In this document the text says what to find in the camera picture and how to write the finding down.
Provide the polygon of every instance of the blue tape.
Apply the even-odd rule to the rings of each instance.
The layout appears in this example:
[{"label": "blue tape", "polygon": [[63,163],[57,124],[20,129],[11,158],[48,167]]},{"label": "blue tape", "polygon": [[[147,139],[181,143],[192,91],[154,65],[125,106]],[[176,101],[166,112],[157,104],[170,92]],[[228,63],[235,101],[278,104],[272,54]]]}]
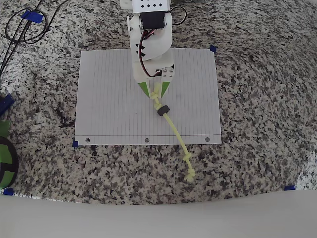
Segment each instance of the blue tape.
[{"label": "blue tape", "polygon": [[75,140],[73,140],[73,147],[74,148],[77,148],[79,145],[78,145],[78,141],[75,141]]},{"label": "blue tape", "polygon": [[29,10],[26,10],[26,12],[23,13],[21,18],[33,21],[35,23],[41,23],[42,20],[43,20],[43,15],[41,15],[41,14],[35,12],[35,11],[31,11],[30,12]]},{"label": "blue tape", "polygon": [[7,195],[7,196],[13,196],[14,190],[13,190],[13,188],[7,188],[4,190],[3,194]]},{"label": "blue tape", "polygon": [[210,45],[210,51],[216,53],[216,50],[217,50],[216,46]]},{"label": "blue tape", "polygon": [[11,97],[11,95],[6,95],[6,97],[2,101],[0,101],[0,116],[2,116],[13,103],[14,99]]},{"label": "blue tape", "polygon": [[284,191],[291,191],[291,190],[296,190],[296,186],[291,185],[291,186],[285,186],[285,188],[284,188]]}]

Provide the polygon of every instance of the sheet of paper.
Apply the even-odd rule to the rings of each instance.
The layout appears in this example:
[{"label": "sheet of paper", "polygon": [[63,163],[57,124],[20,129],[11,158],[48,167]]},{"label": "sheet of paper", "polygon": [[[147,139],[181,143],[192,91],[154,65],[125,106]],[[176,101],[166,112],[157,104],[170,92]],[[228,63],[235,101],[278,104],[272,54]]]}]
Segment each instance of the sheet of paper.
[{"label": "sheet of paper", "polygon": [[[186,144],[221,143],[213,52],[172,49],[175,77],[161,100]],[[130,49],[83,51],[75,140],[79,145],[174,145],[173,130],[133,78]]]}]

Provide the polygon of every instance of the yellow string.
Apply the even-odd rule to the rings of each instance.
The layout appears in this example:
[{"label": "yellow string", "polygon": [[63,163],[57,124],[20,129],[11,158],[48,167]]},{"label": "yellow string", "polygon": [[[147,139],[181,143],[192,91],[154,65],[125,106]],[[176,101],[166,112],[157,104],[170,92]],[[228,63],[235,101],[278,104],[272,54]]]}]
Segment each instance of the yellow string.
[{"label": "yellow string", "polygon": [[[154,108],[156,110],[159,110],[162,107],[162,104],[159,102],[159,89],[160,89],[160,84],[156,83],[154,85],[154,92],[151,93],[151,99],[154,100]],[[174,125],[174,123],[172,122],[172,120],[169,118],[169,116],[164,113],[163,117],[166,119],[166,121],[168,122],[168,124],[170,125],[170,127],[173,129],[177,139],[179,140],[184,152],[185,152],[185,156],[183,158],[184,161],[186,161],[187,165],[188,165],[188,171],[187,171],[187,175],[185,176],[185,180],[188,182],[192,182],[194,181],[194,176],[195,174],[195,170],[193,169],[189,159],[192,157],[192,154],[188,152],[187,147],[181,137],[181,135],[179,134],[176,126]]]}]

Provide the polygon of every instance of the granite countertop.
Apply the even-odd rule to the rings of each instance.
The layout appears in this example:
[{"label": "granite countertop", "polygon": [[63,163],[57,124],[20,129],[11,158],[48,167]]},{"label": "granite countertop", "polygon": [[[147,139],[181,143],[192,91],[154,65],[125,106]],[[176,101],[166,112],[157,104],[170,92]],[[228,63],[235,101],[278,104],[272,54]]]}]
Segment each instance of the granite countertop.
[{"label": "granite countertop", "polygon": [[[0,3],[9,17],[37,0]],[[49,19],[61,0],[44,0]],[[119,0],[71,0],[37,44],[21,44],[1,79],[20,157],[17,196],[102,204],[209,201],[317,189],[317,7],[305,0],[180,2],[173,47],[217,46],[220,145],[73,148],[81,50],[129,48]],[[0,55],[9,42],[2,38]]]}]

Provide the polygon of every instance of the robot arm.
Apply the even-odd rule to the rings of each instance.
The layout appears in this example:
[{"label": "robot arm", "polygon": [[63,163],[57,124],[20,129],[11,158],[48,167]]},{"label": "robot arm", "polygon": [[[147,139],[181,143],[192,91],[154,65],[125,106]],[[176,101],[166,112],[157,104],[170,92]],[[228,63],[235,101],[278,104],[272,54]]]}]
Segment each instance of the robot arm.
[{"label": "robot arm", "polygon": [[170,1],[120,0],[120,5],[134,14],[127,17],[134,79],[150,97],[150,80],[160,78],[161,98],[174,77]]}]

